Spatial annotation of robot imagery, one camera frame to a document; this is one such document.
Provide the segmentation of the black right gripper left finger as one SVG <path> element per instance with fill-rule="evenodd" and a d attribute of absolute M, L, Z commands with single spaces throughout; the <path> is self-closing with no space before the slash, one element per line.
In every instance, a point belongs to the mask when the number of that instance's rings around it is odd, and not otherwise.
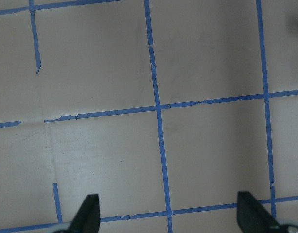
<path fill-rule="evenodd" d="M 97 233 L 100 228 L 99 195 L 90 194 L 84 199 L 68 227 L 69 233 Z"/>

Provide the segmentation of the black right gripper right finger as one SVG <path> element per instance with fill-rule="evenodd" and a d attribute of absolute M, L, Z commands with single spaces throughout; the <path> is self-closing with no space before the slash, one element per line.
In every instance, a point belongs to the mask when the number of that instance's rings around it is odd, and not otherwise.
<path fill-rule="evenodd" d="M 237 224 L 243 233 L 280 233 L 280 224 L 248 191 L 237 193 Z"/>

